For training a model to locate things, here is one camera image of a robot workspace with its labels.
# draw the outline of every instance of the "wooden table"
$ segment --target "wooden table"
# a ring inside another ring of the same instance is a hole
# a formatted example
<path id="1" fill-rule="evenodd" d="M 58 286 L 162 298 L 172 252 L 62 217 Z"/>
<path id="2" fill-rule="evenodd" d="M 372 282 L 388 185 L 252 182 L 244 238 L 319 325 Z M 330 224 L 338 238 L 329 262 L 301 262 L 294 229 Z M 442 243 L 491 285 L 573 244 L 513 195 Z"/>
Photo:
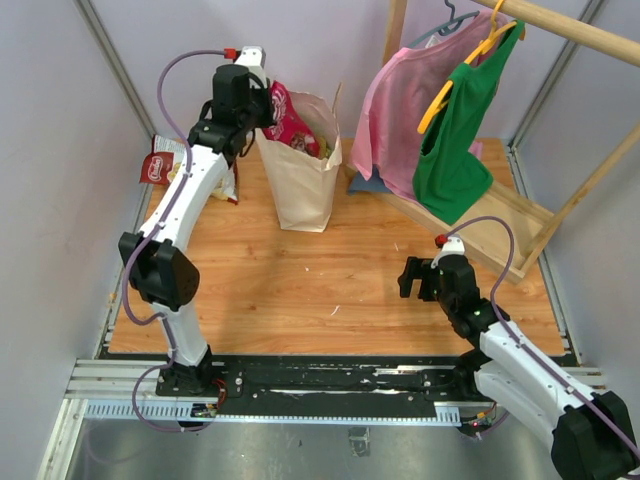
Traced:
<path id="1" fill-rule="evenodd" d="M 501 143 L 484 140 L 483 161 L 513 187 Z M 348 152 L 349 141 L 345 141 Z M 324 233 L 280 230 L 257 147 L 239 162 L 240 203 L 209 199 L 188 256 L 200 270 L 200 328 L 217 353 L 458 355 L 469 350 L 436 303 L 401 299 L 407 256 L 436 254 L 433 235 L 366 193 L 346 194 L 340 172 Z M 164 190 L 154 189 L 149 213 Z M 474 265 L 483 295 L 496 275 Z M 138 315 L 150 312 L 137 292 Z M 503 283 L 498 303 L 547 354 L 564 348 L 540 270 Z M 138 327 L 122 309 L 111 352 L 166 351 L 160 325 Z"/>

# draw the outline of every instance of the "green tank top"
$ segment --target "green tank top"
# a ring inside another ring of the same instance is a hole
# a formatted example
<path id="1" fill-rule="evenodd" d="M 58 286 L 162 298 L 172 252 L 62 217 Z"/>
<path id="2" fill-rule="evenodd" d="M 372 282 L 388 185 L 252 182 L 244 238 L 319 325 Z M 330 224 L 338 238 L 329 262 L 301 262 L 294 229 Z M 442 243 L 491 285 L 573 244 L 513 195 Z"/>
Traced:
<path id="1" fill-rule="evenodd" d="M 449 103 L 432 120 L 413 176 L 417 200 L 440 220 L 454 224 L 491 186 L 493 177 L 471 153 L 504 65 L 524 29 L 505 32 L 493 55 L 477 67 L 456 67 Z"/>

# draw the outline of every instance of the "paper bag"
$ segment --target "paper bag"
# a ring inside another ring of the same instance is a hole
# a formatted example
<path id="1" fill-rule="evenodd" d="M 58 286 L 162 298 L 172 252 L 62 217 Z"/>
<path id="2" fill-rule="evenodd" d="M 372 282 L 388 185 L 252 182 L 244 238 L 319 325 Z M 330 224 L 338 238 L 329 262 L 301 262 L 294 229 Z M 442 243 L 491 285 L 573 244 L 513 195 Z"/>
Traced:
<path id="1" fill-rule="evenodd" d="M 333 193 L 342 163 L 340 130 L 334 109 L 310 93 L 289 92 L 298 115 L 314 134 L 323 136 L 331 156 L 314 158 L 282 142 L 267 140 L 256 130 L 256 141 L 267 172 L 278 220 L 283 230 L 322 232 L 329 223 Z"/>

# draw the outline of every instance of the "wooden post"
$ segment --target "wooden post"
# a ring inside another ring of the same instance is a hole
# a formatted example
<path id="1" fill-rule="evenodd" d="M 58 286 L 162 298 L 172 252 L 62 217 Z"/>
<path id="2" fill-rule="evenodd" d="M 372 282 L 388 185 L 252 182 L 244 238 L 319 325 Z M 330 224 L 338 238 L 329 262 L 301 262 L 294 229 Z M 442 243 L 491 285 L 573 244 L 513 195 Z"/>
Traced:
<path id="1" fill-rule="evenodd" d="M 494 8 L 498 0 L 473 0 L 476 3 Z M 611 57 L 640 67 L 640 43 L 615 35 L 600 28 L 548 10 L 526 0 L 506 0 L 500 11 L 523 22 L 540 27 L 572 40 L 585 47 L 593 48 Z"/>
<path id="2" fill-rule="evenodd" d="M 400 37 L 402 37 L 406 11 L 407 0 L 389 0 L 389 16 L 387 17 L 387 31 L 382 55 L 383 66 L 400 48 Z"/>
<path id="3" fill-rule="evenodd" d="M 584 181 L 582 185 L 571 195 L 571 198 L 563 205 L 563 207 L 542 227 L 535 238 L 527 246 L 525 256 L 527 260 L 524 263 L 523 270 L 527 270 L 529 266 L 536 261 L 542 249 L 547 245 L 549 239 L 560 226 L 562 221 L 569 213 L 582 201 L 582 199 L 616 166 L 616 164 L 640 141 L 640 122 L 629 132 L 629 134 L 620 142 L 613 152 L 596 168 L 591 175 Z"/>

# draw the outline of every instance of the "clothes rack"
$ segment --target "clothes rack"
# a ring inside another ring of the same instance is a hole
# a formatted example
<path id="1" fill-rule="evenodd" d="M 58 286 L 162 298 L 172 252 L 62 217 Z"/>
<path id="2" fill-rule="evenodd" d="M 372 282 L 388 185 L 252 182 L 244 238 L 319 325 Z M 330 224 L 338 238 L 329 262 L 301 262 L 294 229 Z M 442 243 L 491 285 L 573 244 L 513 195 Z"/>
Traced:
<path id="1" fill-rule="evenodd" d="M 490 8 L 494 8 L 498 3 L 498 0 L 473 1 Z M 383 63 L 386 63 L 400 47 L 406 7 L 406 0 L 390 0 Z M 640 43 L 526 0 L 506 0 L 500 11 L 525 23 L 640 67 Z M 472 205 L 453 226 L 481 215 L 495 215 L 507 221 L 513 228 L 516 241 L 514 261 L 509 269 L 507 279 L 510 282 L 518 283 L 535 264 L 551 236 L 567 215 L 638 141 L 640 141 L 640 122 L 587 177 L 564 206 L 555 213 L 494 181 L 489 191 Z M 413 202 L 392 194 L 379 193 L 375 195 L 434 233 L 446 233 L 453 228 Z M 506 235 L 497 227 L 489 225 L 474 227 L 469 227 L 460 233 L 467 246 L 468 255 L 488 268 L 501 272 L 509 252 L 509 242 Z"/>

